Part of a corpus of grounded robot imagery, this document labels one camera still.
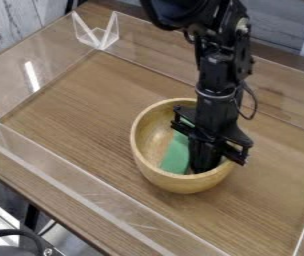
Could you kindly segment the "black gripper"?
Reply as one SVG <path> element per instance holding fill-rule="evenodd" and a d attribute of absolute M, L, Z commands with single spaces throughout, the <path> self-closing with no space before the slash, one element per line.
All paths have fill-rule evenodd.
<path fill-rule="evenodd" d="M 254 142 L 237 124 L 231 123 L 215 131 L 207 124 L 197 122 L 197 108 L 174 106 L 175 119 L 171 128 L 189 136 L 191 169 L 199 174 L 221 165 L 226 157 L 239 165 L 247 163 Z"/>

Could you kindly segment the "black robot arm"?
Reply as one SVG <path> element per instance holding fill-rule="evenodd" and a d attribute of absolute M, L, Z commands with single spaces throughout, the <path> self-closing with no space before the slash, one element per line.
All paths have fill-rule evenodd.
<path fill-rule="evenodd" d="M 183 32 L 199 70 L 197 106 L 174 107 L 173 128 L 189 137 L 190 168 L 199 174 L 227 158 L 243 165 L 254 141 L 238 120 L 251 120 L 242 101 L 251 94 L 251 23 L 241 0 L 141 0 L 153 24 Z"/>

